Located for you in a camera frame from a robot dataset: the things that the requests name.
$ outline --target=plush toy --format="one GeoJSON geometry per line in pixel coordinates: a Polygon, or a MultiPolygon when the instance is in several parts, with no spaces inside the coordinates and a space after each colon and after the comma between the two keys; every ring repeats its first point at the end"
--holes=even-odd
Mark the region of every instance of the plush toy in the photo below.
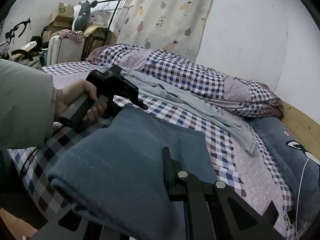
{"type": "Polygon", "coordinates": [[[90,0],[85,2],[79,2],[78,5],[73,7],[73,31],[81,31],[86,23],[90,20],[91,8],[96,7],[97,0],[90,0]]]}
{"type": "Polygon", "coordinates": [[[104,21],[103,18],[94,11],[90,14],[90,20],[88,21],[88,24],[104,26],[104,21]]]}

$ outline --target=pink cloth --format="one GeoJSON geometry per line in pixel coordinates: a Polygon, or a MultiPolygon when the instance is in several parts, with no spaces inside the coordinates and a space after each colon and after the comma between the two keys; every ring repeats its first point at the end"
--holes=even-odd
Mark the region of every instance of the pink cloth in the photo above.
{"type": "Polygon", "coordinates": [[[54,34],[51,35],[51,37],[57,36],[57,35],[61,35],[63,37],[72,39],[77,43],[81,43],[82,37],[83,37],[83,31],[71,31],[71,30],[65,29],[65,30],[55,32],[54,34]]]}

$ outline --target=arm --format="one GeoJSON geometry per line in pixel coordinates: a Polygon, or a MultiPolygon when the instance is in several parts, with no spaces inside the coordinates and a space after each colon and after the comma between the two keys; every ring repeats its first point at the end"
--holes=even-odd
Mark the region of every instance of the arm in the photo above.
{"type": "MultiPolygon", "coordinates": [[[[52,136],[54,119],[84,91],[96,100],[96,88],[87,81],[56,90],[52,75],[0,60],[0,149],[41,146],[52,136]]],[[[89,110],[89,120],[97,121],[105,109],[89,110]]]]}

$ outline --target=cardboard box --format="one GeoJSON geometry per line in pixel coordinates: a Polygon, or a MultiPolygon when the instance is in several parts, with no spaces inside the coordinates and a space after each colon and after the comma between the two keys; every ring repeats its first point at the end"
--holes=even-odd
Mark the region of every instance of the cardboard box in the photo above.
{"type": "Polygon", "coordinates": [[[73,5],[60,2],[56,11],[50,15],[50,22],[73,22],[73,5]]]}
{"type": "Polygon", "coordinates": [[[61,31],[64,29],[71,30],[71,28],[72,28],[71,23],[53,21],[48,24],[47,30],[44,31],[44,33],[42,35],[42,42],[43,43],[48,42],[50,39],[50,36],[57,31],[61,31]]]}
{"type": "Polygon", "coordinates": [[[82,58],[85,59],[94,49],[103,46],[105,35],[108,33],[108,27],[87,24],[84,26],[82,31],[86,37],[82,54],[82,58]]]}

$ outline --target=black handheld device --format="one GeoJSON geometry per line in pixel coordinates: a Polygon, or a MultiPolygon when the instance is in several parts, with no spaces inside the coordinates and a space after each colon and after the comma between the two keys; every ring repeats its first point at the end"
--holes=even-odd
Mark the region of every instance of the black handheld device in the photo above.
{"type": "Polygon", "coordinates": [[[96,69],[92,70],[86,80],[97,87],[98,101],[94,102],[87,93],[83,93],[59,117],[58,122],[73,129],[78,129],[87,121],[87,111],[104,102],[108,106],[105,113],[116,116],[122,108],[113,101],[115,95],[127,98],[134,105],[147,110],[148,106],[138,98],[139,88],[122,77],[120,75],[121,71],[122,68],[117,65],[113,65],[104,73],[96,69]]]}

